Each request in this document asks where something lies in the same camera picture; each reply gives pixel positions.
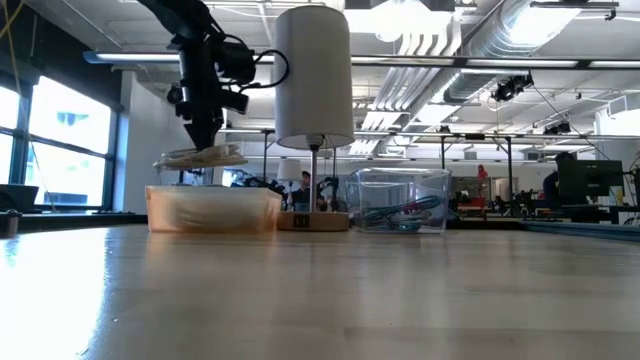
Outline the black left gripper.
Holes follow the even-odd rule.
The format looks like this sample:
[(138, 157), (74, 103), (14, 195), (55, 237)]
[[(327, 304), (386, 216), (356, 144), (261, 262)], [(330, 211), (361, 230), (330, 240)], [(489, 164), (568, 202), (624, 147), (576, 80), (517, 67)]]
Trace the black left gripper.
[[(219, 39), (183, 40), (178, 50), (180, 82), (167, 94), (198, 151), (213, 147), (224, 110), (245, 114), (249, 98), (231, 86), (249, 84), (249, 48)], [(209, 123), (205, 129), (200, 123)]]

